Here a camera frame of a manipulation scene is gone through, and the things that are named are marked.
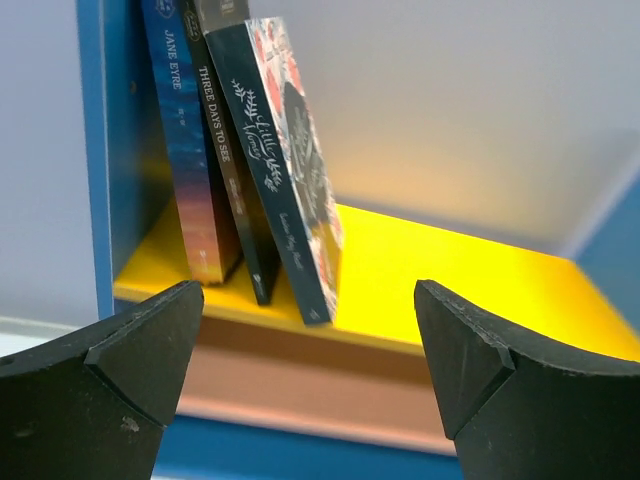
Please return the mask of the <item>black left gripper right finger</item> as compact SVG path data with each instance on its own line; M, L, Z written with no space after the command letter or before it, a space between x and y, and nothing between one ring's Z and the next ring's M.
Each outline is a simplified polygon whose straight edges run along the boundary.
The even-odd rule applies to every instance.
M420 280L414 305L445 435L467 479L635 479L639 365Z

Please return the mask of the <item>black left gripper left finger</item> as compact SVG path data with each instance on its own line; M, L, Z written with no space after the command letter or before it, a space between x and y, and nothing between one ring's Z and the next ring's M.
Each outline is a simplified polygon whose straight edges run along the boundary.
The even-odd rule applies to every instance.
M204 297L182 281L1 359L4 479L148 479L172 423Z

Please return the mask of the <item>Jane Eyre blue book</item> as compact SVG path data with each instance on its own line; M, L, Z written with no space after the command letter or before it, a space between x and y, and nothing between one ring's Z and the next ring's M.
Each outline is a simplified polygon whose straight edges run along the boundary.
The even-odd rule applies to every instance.
M140 6L152 61L174 194L192 278L226 280L241 256L177 1Z

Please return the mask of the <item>Three Days to See book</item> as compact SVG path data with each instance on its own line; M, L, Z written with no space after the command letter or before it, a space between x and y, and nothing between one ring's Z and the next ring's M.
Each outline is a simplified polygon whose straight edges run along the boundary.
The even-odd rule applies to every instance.
M268 305L280 260L205 38L248 19L249 6L246 1L181 1L179 9L256 302Z

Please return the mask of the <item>Little Women book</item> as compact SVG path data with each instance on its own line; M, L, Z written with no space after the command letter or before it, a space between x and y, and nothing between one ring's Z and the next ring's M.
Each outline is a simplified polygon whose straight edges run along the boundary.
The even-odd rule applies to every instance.
M330 324L344 231L285 23L205 38L303 322Z

